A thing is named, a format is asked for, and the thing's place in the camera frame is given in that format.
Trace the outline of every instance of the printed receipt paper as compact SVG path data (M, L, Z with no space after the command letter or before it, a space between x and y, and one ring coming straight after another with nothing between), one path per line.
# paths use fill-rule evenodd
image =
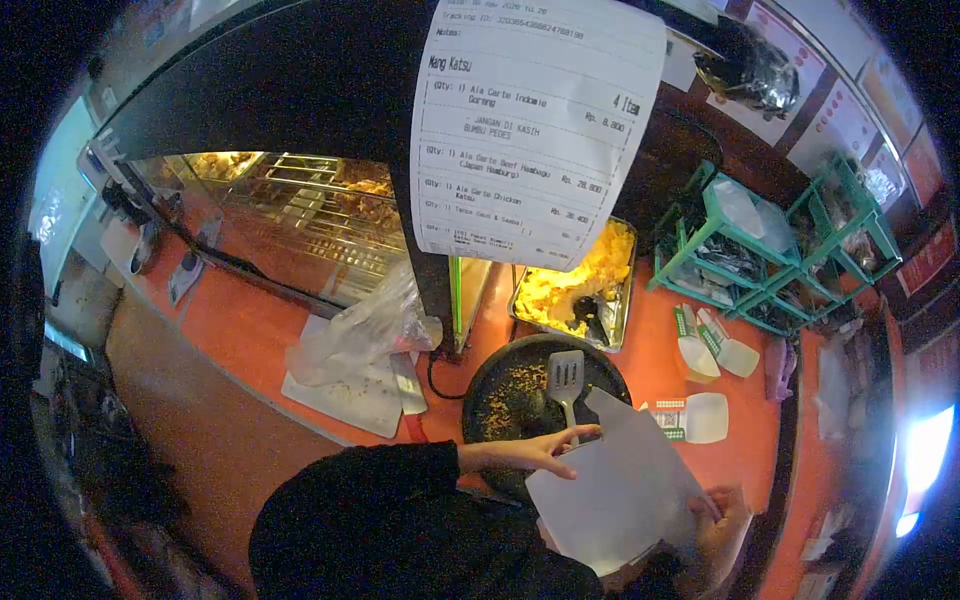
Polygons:
M634 161L665 49L658 17L615 0L441 0L411 132L420 249L580 264Z

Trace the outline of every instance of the black frying pan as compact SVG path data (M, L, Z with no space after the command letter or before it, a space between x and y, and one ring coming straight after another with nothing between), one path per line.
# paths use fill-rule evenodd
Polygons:
M593 386L632 404L620 371L607 356L590 344L553 333L531 335L511 342L480 367L464 398L464 441L468 444L500 440L526 440L566 428L564 410L546 397L546 363L554 352L584 352L585 385L573 403L577 424L598 423L584 399ZM581 439L588 442L590 437ZM524 480L532 471L497 468L483 471L492 488L531 504Z

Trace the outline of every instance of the paper food box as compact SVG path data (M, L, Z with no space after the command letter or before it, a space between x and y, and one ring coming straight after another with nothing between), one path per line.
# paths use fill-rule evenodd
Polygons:
M677 323L677 365L684 379L696 383L710 383L720 376L720 368L707 344L697 335L697 318L689 304L673 307Z

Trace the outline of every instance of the light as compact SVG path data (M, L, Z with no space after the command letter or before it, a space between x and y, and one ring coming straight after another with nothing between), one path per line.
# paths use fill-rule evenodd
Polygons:
M920 513L901 516L900 520L897 521L897 537L902 538L913 531L913 528L917 525L918 518L920 518Z
M910 426L906 439L906 487L910 495L926 492L937 479L953 428L953 408Z

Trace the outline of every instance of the black sleeve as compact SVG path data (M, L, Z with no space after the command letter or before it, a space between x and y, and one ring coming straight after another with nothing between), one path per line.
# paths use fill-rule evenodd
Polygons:
M456 491L454 442L353 447L306 467L267 500L253 526L250 566L258 591L282 597L325 575L324 557L367 540L386 509L415 497Z

